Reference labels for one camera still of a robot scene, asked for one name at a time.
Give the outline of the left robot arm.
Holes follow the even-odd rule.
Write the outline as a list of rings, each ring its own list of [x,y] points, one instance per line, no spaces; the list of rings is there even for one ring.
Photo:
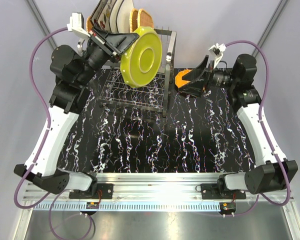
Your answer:
[[[117,63],[140,36],[133,33],[111,33],[93,27],[63,27],[45,36],[33,49],[61,32],[73,32],[89,42],[80,55],[69,45],[56,47],[51,54],[50,71],[55,75],[55,86],[49,103],[42,101],[46,122],[39,139],[23,164],[17,164],[13,172],[21,178],[18,187],[29,181],[47,194],[58,195],[65,190],[80,192],[85,198],[97,195],[98,180],[90,173],[62,170],[58,158],[72,126],[82,113],[89,98],[87,88],[96,71],[107,61]]]

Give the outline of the white square plate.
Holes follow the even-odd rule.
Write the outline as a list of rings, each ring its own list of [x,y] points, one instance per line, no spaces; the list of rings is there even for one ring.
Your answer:
[[[117,0],[114,5],[114,30],[116,33],[130,33],[130,13],[133,0]]]

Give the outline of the woven wicker plate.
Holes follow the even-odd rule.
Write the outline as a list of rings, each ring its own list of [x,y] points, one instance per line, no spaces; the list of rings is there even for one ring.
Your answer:
[[[93,28],[94,24],[91,20],[91,16],[86,19],[86,31],[89,32]]]
[[[133,8],[129,14],[129,30],[133,33],[138,28],[138,9]]]
[[[143,8],[137,13],[137,27],[151,27],[155,28],[152,16]]]

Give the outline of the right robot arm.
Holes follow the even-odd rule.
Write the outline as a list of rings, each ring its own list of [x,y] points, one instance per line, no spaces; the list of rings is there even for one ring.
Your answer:
[[[205,56],[199,66],[177,74],[174,84],[180,93],[201,97],[209,87],[225,88],[227,100],[244,126],[253,149],[256,167],[244,173],[222,174],[216,183],[219,197],[227,199],[235,192],[264,194],[287,190],[298,171],[295,160],[288,160],[278,146],[253,86],[257,61],[240,54],[232,68],[216,68]]]

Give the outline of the yellow polka dot plate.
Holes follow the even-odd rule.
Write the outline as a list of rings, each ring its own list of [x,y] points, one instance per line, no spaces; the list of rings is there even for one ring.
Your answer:
[[[190,80],[185,80],[184,76],[186,74],[188,74],[189,72],[191,72],[191,69],[185,69],[180,71],[174,78],[174,84],[175,86],[179,89],[181,87],[183,87],[184,85],[188,84],[190,82]]]

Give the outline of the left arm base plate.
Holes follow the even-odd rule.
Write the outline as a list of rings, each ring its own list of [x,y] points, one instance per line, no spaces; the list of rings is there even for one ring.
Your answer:
[[[113,197],[114,185],[112,183],[96,183],[92,188],[87,191],[74,190],[69,193],[70,199],[76,200],[111,200]]]

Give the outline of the stainless steel dish rack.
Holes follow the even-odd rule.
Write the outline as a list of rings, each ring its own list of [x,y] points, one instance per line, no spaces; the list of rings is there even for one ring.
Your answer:
[[[107,61],[89,83],[96,91],[100,107],[128,108],[167,115],[174,75],[177,32],[156,29],[162,43],[162,59],[155,78],[146,86],[132,88],[124,83],[120,64]]]

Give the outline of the fruit pattern square plate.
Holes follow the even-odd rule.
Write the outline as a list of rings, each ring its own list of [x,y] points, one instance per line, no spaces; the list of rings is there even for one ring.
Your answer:
[[[94,26],[109,32],[110,31],[110,14],[113,9],[114,0],[100,0],[97,7],[91,14],[91,21]]]

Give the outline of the green polka dot plate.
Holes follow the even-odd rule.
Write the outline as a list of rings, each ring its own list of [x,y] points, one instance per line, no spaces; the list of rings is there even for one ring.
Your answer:
[[[161,66],[163,47],[159,35],[150,26],[140,26],[134,33],[138,39],[122,55],[120,72],[126,85],[141,88],[155,78]]]

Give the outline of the aluminium frame rail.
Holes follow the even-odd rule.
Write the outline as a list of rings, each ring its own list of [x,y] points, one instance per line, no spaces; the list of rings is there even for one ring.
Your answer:
[[[246,194],[246,199],[204,200],[200,184],[216,184],[218,173],[99,173],[97,183],[113,184],[112,199],[70,199],[66,190],[60,196],[28,183],[20,197],[24,205],[35,204],[37,211],[96,212],[224,212],[239,213],[239,204],[251,208],[266,202],[263,195]]]

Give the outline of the woven wicker plate middle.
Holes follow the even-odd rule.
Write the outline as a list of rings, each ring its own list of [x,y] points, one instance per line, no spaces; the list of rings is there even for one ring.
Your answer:
[[[133,8],[129,14],[129,30],[133,33],[138,28],[138,9]]]

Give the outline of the woven wicker plate left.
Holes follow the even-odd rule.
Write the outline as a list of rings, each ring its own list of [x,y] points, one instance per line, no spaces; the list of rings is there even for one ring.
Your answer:
[[[89,32],[93,28],[94,24],[91,20],[91,16],[86,19],[86,31]]]

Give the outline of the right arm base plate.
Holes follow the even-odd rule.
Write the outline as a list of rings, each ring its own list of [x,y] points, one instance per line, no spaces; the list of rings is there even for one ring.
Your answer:
[[[203,200],[245,200],[246,193],[241,190],[221,191],[216,183],[202,183],[199,185]]]

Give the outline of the woven wicker plate right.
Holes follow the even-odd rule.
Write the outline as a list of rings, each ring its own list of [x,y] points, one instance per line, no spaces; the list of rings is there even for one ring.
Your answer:
[[[143,8],[137,13],[137,27],[151,27],[155,28],[152,16]]]

